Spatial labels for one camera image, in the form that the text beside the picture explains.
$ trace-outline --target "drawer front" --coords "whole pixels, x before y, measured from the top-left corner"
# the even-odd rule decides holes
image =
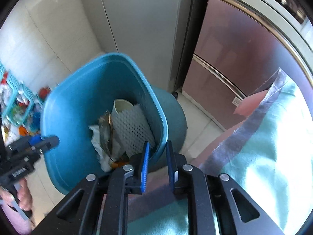
[[[208,1],[195,54],[246,95],[280,67],[299,86],[313,114],[313,89],[297,61],[270,31],[232,5]]]
[[[236,94],[208,69],[192,60],[183,90],[207,110],[225,129],[245,117],[233,114]]]

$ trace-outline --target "teal fabric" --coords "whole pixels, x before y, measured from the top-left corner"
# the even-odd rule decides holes
[[[286,235],[295,235],[313,208],[313,122],[293,80],[281,70],[273,77],[258,108],[200,169],[229,174]],[[162,205],[161,197],[153,201]],[[155,207],[130,223],[128,234],[187,234],[187,217],[187,200]]]

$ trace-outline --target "screw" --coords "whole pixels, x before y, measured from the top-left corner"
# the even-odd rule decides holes
[[[191,165],[189,165],[189,164],[184,164],[183,165],[183,169],[185,171],[192,171],[193,167]]]
[[[219,178],[223,181],[228,181],[229,180],[229,176],[225,173],[220,174]]]
[[[124,171],[131,171],[133,169],[133,166],[131,164],[126,164],[123,166]]]
[[[96,179],[96,175],[95,174],[89,174],[89,175],[87,175],[86,179],[88,181],[94,181]]]

